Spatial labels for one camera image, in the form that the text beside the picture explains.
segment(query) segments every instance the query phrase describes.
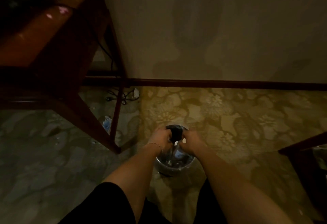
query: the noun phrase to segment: bracelet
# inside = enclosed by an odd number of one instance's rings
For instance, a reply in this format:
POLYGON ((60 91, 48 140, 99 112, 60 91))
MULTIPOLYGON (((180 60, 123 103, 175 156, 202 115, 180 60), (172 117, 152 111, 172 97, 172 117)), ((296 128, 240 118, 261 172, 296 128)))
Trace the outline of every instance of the bracelet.
POLYGON ((160 154, 162 154, 162 151, 163 151, 163 149, 162 149, 162 147, 161 147, 159 144, 157 144, 157 143, 154 143, 154 142, 149 142, 148 144, 154 144, 154 145, 157 145, 157 146, 159 146, 159 148, 161 149, 161 153, 160 153, 160 154))

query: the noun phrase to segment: hand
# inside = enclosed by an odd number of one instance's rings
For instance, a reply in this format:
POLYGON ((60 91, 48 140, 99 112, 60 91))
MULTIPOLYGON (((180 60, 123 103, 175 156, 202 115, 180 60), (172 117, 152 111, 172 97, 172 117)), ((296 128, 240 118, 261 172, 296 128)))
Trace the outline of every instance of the hand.
POLYGON ((151 135, 148 143, 155 143, 162 149, 163 153, 168 152, 168 150, 173 146, 173 143, 169 140, 171 137, 171 130, 163 128, 157 128, 151 135))
POLYGON ((179 145, 184 152, 195 156, 198 149, 206 144, 202 141, 197 131, 184 130, 182 138, 186 139, 186 143, 180 142, 179 145))

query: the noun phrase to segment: patterned carpet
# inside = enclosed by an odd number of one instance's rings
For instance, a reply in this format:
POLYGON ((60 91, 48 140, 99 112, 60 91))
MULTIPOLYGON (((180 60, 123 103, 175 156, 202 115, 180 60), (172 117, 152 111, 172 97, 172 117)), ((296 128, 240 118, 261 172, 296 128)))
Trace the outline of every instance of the patterned carpet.
MULTIPOLYGON (((147 142, 158 125, 196 128, 207 144, 268 194, 295 223, 320 219, 288 159, 276 151, 327 131, 327 93, 141 87, 122 106, 114 155, 53 111, 0 112, 0 222, 57 223, 147 142)), ((104 88, 84 88, 99 121, 112 115, 104 88)), ((192 223, 205 180, 198 163, 183 176, 153 171, 148 198, 174 223, 192 223)))

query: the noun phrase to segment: forearm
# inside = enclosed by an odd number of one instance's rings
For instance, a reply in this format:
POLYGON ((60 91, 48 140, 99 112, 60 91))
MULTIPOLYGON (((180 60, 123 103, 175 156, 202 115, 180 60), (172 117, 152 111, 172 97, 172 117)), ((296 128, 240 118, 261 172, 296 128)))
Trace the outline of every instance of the forearm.
POLYGON ((268 196, 206 145, 200 145, 195 156, 202 164, 228 223, 291 223, 268 196))
POLYGON ((153 162, 160 152, 161 149, 158 146, 148 144, 104 180, 104 182, 118 185, 123 190, 133 209, 136 222, 141 216, 145 196, 149 189, 153 162))

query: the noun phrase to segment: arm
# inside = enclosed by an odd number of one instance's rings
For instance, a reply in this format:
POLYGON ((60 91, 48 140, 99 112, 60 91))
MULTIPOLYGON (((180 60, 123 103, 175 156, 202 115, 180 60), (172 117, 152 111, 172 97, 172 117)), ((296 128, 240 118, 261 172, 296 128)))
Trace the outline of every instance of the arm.
POLYGON ((145 196, 149 190, 152 177, 153 162, 161 153, 169 150, 171 131, 157 129, 142 150, 113 171, 104 182, 118 185, 125 193, 135 216, 139 221, 145 196))
POLYGON ((292 224, 276 203, 219 158, 195 131, 183 135, 182 149, 200 161, 228 223, 292 224))

